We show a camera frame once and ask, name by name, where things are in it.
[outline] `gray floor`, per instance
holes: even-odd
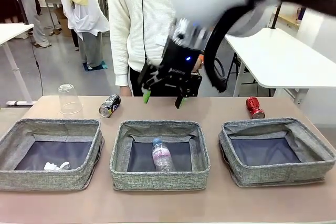
[[[43,9],[43,15],[40,16],[40,20],[44,27],[49,27],[49,29],[45,30],[46,33],[50,33],[51,21],[46,9]],[[114,85],[112,55],[108,36],[103,38],[103,55],[109,69],[93,72],[84,71],[79,52],[75,51],[71,37],[64,37],[60,34],[57,36],[48,36],[48,38],[53,44],[52,47],[34,49],[41,70],[44,95],[57,94],[57,88],[63,83],[73,84],[79,95],[110,95],[119,92],[118,87]],[[13,39],[9,41],[9,46],[33,100],[37,100],[41,96],[41,87],[30,40]],[[0,105],[5,106],[8,100],[23,100],[23,95],[18,88],[3,49],[0,49],[0,56]],[[233,51],[225,41],[218,51],[218,57],[223,63],[225,70],[228,71]],[[229,97],[233,95],[236,81],[234,74],[230,77],[228,90],[222,94],[219,94],[216,89],[211,87],[204,73],[203,76],[204,80],[199,91],[199,96]],[[256,93],[257,85],[252,84],[244,86],[241,94],[249,96],[256,95]],[[267,96],[268,91],[264,88],[259,88],[258,95]]]

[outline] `person's hand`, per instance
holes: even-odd
[[[129,86],[120,87],[120,96],[121,97],[131,97],[132,91]]]
[[[202,67],[202,61],[200,58],[197,59],[197,62],[193,68],[193,72],[196,72],[198,69],[200,69]]]

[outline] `shoe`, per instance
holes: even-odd
[[[36,48],[47,48],[47,47],[51,47],[52,46],[52,44],[51,43],[49,43],[49,44],[47,44],[47,45],[40,45],[40,44],[38,44],[38,43],[35,43],[34,44],[34,47],[36,47]]]

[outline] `soda can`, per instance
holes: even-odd
[[[256,97],[249,97],[246,100],[246,107],[252,119],[265,118],[265,112],[260,108],[260,103]]]
[[[117,94],[113,94],[107,98],[106,101],[100,106],[99,114],[104,118],[109,118],[112,113],[120,106],[121,99]]]

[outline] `upside-down plastic cup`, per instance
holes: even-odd
[[[79,101],[77,92],[73,85],[63,84],[59,86],[58,95],[62,114],[73,115],[82,110],[83,105]]]

